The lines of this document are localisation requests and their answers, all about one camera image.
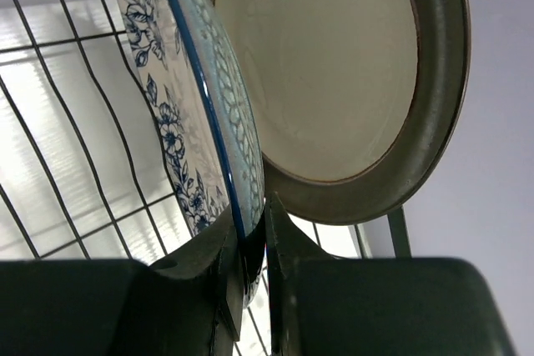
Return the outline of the blue floral white plate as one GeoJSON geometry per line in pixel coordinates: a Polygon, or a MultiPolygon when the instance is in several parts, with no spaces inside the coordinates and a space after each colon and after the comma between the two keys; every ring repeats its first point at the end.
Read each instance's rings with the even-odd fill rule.
{"type": "Polygon", "coordinates": [[[237,57],[211,0],[117,0],[184,220],[200,233],[229,212],[250,243],[264,170],[237,57]]]}

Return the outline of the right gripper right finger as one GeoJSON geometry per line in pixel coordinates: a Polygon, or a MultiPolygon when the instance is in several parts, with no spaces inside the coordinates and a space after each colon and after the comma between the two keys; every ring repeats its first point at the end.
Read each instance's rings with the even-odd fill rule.
{"type": "Polygon", "coordinates": [[[484,277],[458,258],[337,258],[264,206],[275,355],[513,355],[484,277]]]}

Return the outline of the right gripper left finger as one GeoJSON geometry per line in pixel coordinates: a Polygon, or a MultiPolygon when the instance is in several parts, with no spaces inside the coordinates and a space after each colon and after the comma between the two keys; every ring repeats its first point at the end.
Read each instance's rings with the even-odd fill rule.
{"type": "Polygon", "coordinates": [[[155,263],[1,265],[4,355],[230,355],[244,283],[232,214],[155,263]]]}

